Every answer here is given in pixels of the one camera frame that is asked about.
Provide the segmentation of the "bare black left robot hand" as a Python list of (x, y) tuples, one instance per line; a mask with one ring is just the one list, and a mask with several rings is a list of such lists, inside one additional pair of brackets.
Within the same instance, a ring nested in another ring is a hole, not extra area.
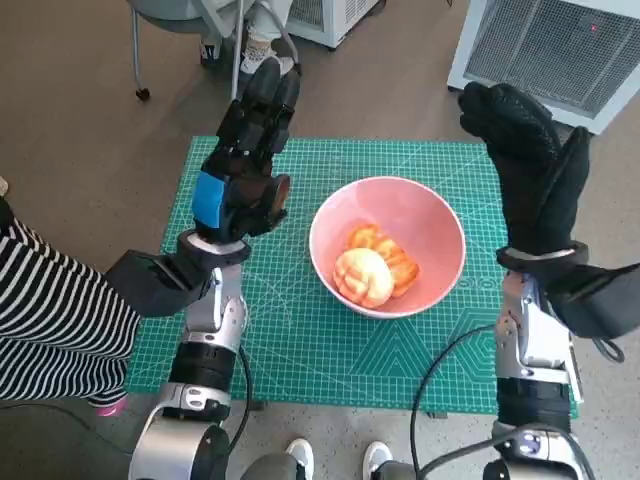
[(278, 61), (269, 58), (230, 104), (193, 195), (196, 231), (205, 240), (232, 243), (259, 236), (286, 217), (291, 178), (274, 176), (272, 168), (289, 139), (299, 91), (297, 72), (282, 75)]

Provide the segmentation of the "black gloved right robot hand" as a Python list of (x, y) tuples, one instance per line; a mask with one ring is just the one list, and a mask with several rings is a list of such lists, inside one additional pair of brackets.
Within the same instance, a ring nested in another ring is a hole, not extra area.
[(589, 174), (584, 127), (562, 141), (551, 112), (508, 84), (467, 84), (460, 125), (484, 141), (499, 176), (508, 246), (541, 256), (572, 247), (578, 200)]

